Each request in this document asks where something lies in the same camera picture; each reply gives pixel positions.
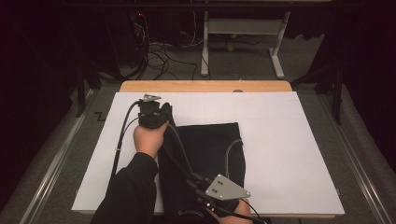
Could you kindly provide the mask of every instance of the white desk leg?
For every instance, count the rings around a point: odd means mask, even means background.
[[[201,76],[207,77],[209,74],[209,49],[207,47],[207,23],[208,23],[208,12],[205,12],[204,18],[204,47],[202,49],[202,60],[201,60]]]
[[[283,35],[285,34],[286,26],[288,25],[290,12],[286,12],[283,21],[279,27],[279,32],[277,34],[276,46],[274,49],[269,49],[271,60],[273,62],[277,78],[284,79],[285,74],[283,74],[282,66],[280,65],[277,53],[279,52],[280,44],[282,43]]]

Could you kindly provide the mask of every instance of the black long-sleeved shirt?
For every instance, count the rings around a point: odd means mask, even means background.
[[[110,181],[91,224],[149,224],[157,196],[154,182],[157,173],[154,159],[148,154],[136,153],[129,165]]]

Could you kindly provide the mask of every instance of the folded black fabric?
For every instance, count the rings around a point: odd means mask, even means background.
[[[165,132],[163,148],[158,155],[164,214],[178,221],[217,223],[197,202],[187,178],[190,171],[211,179],[221,174],[244,187],[246,165],[238,123],[176,129],[191,169],[178,149],[175,136]]]

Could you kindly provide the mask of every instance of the hand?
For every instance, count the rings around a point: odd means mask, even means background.
[[[147,129],[137,126],[134,129],[134,146],[137,152],[143,152],[155,159],[157,152],[163,144],[163,133],[168,127],[169,121],[158,129]]]
[[[248,206],[247,203],[242,202],[242,200],[239,200],[238,206],[235,208],[235,213],[246,216],[246,217],[251,217],[250,213],[250,207]],[[252,220],[247,220],[243,219],[240,217],[233,217],[233,216],[227,216],[227,217],[218,217],[214,212],[210,211],[210,209],[206,208],[206,210],[212,215],[218,222],[219,224],[253,224]]]

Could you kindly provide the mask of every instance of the white tabletop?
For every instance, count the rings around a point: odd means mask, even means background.
[[[177,125],[238,122],[249,201],[268,217],[332,217],[345,213],[296,92],[152,92],[173,106]],[[72,210],[93,213],[104,199],[120,128],[142,92],[118,92]],[[130,120],[136,118],[134,108]],[[134,155],[133,123],[119,169]],[[158,196],[155,212],[163,211]]]

